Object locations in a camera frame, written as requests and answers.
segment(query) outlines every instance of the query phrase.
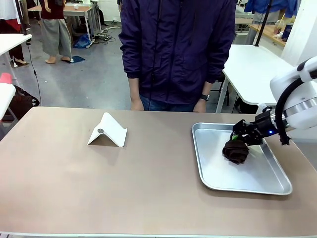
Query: white phone stand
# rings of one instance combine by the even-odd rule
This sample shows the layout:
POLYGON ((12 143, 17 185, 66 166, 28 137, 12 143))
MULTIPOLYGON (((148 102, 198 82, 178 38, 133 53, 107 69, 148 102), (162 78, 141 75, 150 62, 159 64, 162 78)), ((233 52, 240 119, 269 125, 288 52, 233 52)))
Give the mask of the white phone stand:
POLYGON ((100 123, 93 130, 88 145, 101 134, 105 134, 117 146, 123 147, 127 131, 128 129, 124 129, 109 113, 104 113, 100 123))

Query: navy jacket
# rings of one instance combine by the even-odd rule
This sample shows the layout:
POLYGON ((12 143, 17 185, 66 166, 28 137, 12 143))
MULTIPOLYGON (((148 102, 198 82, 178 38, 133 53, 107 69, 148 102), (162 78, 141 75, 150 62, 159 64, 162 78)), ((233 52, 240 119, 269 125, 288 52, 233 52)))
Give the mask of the navy jacket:
MULTIPOLYGON (((245 12, 256 11, 266 13, 269 0, 249 0, 245 12)), ((286 9, 285 16, 292 17, 297 14, 297 0, 274 0, 270 12, 286 9)))
POLYGON ((124 0, 124 71, 145 97, 191 104, 214 83, 234 37, 236 0, 124 0))

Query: wristwatch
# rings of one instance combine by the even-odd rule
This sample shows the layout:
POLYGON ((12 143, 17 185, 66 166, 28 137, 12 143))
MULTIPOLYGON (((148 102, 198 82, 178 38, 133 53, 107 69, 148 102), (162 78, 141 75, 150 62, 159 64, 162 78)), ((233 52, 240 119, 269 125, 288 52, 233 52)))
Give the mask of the wristwatch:
POLYGON ((201 99, 204 99, 205 101, 209 101, 209 97, 210 97, 210 95, 204 95, 204 94, 202 94, 201 95, 201 99))

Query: floor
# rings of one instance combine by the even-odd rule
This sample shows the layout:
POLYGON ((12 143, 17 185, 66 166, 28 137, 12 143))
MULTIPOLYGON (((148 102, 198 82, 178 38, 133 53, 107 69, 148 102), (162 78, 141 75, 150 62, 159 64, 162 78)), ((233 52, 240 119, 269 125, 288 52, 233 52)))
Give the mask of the floor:
MULTIPOLYGON (((121 59, 121 43, 118 39, 120 29, 112 29, 109 34, 114 37, 108 44, 93 44, 89 49, 72 49, 74 56, 86 60, 76 64, 59 61, 55 65, 45 63, 47 55, 42 51, 41 29, 36 21, 32 22, 33 35, 30 53, 23 44, 25 60, 32 63, 37 73, 42 106, 98 108, 105 110, 130 109, 129 86, 126 74, 123 72, 121 59)), ((5 66, 0 63, 0 72, 5 66)), ((30 94, 39 98, 39 89, 31 64, 15 68, 20 86, 30 94)), ((207 104, 207 112, 214 113, 219 98, 218 92, 211 92, 207 104)), ((236 93, 230 94, 229 106, 223 105, 223 113, 237 113, 233 108, 236 93)), ((303 153, 317 168, 315 143, 297 143, 303 153)))

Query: aluminum tray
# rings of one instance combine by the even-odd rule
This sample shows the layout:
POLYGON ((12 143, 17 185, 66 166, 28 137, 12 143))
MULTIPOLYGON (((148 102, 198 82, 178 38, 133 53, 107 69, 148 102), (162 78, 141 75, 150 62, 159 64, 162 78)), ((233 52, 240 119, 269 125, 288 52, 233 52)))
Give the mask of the aluminum tray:
POLYGON ((192 132, 199 175, 211 189, 289 195, 291 182, 264 140, 263 145, 249 146, 247 160, 240 165, 222 155, 232 133, 231 124, 197 123, 192 132))

